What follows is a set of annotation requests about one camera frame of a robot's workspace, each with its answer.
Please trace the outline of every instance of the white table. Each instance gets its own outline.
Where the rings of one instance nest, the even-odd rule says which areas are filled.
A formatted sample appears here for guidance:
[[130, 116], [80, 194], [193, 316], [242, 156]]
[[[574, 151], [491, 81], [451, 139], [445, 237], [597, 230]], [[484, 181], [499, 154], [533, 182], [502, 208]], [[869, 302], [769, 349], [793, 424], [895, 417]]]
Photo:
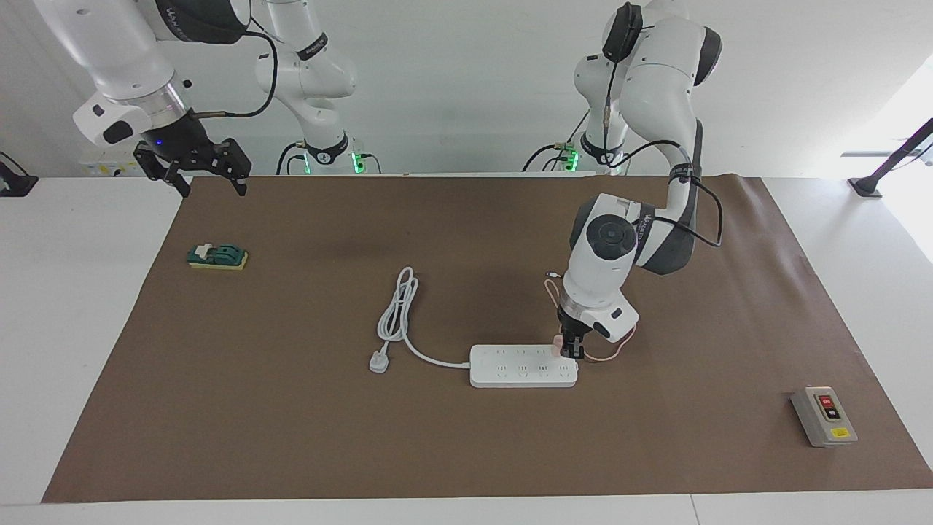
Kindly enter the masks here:
[[[884, 201], [768, 179], [775, 201], [933, 460], [933, 264]], [[928, 524], [933, 490], [38, 504], [181, 199], [144, 179], [46, 178], [0, 200], [0, 523]]]

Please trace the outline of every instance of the black pole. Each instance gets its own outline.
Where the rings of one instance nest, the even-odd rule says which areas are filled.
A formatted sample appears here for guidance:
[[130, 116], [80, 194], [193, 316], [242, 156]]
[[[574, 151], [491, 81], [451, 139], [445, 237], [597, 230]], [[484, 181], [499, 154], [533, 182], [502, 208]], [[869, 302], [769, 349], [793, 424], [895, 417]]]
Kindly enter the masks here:
[[5, 188], [4, 185], [0, 185], [0, 197], [25, 197], [39, 177], [17, 175], [6, 164], [0, 163], [0, 180], [6, 182]]
[[920, 146], [930, 135], [933, 135], [933, 119], [926, 121], [926, 124], [920, 126], [920, 129], [911, 135], [911, 138], [908, 138], [907, 142], [898, 148], [897, 151], [891, 153], [887, 160], [884, 161], [882, 165], [878, 166], [878, 169], [876, 169], [874, 173], [863, 178], [850, 178], [849, 184], [852, 185], [852, 189], [862, 197], [881, 197], [877, 189], [878, 181], [897, 166], [900, 161], [903, 161], [910, 155], [911, 152]]

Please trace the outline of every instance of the gray switch box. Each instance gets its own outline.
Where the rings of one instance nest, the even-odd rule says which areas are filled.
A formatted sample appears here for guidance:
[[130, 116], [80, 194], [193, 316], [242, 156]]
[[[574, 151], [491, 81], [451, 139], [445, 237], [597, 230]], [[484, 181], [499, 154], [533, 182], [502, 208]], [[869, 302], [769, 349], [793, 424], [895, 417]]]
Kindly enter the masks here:
[[810, 445], [838, 447], [858, 441], [852, 422], [830, 387], [807, 387], [790, 396]]

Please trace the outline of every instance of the power outlet socket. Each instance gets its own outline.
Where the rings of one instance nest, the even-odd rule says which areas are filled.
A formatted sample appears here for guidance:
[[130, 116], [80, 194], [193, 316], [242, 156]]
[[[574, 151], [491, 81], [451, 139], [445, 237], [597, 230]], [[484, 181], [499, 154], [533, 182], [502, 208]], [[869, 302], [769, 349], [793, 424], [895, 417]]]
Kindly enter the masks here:
[[469, 382], [478, 389], [554, 389], [577, 384], [577, 362], [552, 345], [476, 345], [469, 351]]

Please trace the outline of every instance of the white plug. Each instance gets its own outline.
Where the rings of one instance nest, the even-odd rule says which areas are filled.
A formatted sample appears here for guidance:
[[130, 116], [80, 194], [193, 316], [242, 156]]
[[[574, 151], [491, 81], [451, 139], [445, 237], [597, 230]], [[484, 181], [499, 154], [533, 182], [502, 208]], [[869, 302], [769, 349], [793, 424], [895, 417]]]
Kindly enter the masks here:
[[389, 356], [382, 353], [380, 350], [372, 352], [372, 357], [369, 358], [369, 369], [376, 374], [382, 374], [385, 372], [385, 369], [389, 367]]

